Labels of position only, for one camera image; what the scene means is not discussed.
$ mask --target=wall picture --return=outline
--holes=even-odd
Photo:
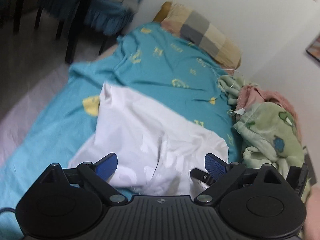
[[[307,48],[307,53],[320,62],[320,36]]]

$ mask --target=pink fabric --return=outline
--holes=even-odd
[[[293,106],[289,103],[289,101],[282,96],[279,92],[272,92],[272,91],[264,91],[259,87],[246,85],[244,86],[237,99],[237,110],[241,108],[248,109],[251,107],[253,103],[264,103],[264,102],[273,102],[286,111],[288,111],[295,120],[296,127],[297,127],[297,138],[299,142],[301,142],[301,128],[298,121],[298,115],[295,112]]]

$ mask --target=blue bed sheet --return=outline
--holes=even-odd
[[[118,43],[110,57],[71,66],[68,84],[0,169],[0,207],[14,208],[50,163],[67,167],[96,127],[97,117],[84,110],[83,99],[99,95],[105,81],[136,89],[214,131],[229,146],[229,162],[239,161],[240,137],[218,87],[218,77],[225,72],[206,53],[157,23],[138,27]],[[0,236],[22,237],[13,214],[0,215]]]

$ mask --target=plaid pillow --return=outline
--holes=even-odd
[[[161,26],[172,34],[196,44],[223,68],[239,67],[239,48],[195,10],[179,3],[172,4]]]

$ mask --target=wall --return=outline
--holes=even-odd
[[[252,78],[264,89],[280,91],[295,107],[303,144],[320,180],[320,63],[305,53],[320,32],[320,12]]]
[[[143,0],[130,29],[149,22],[167,0]],[[243,52],[242,71],[258,71],[320,6],[313,0],[176,0],[207,17]]]

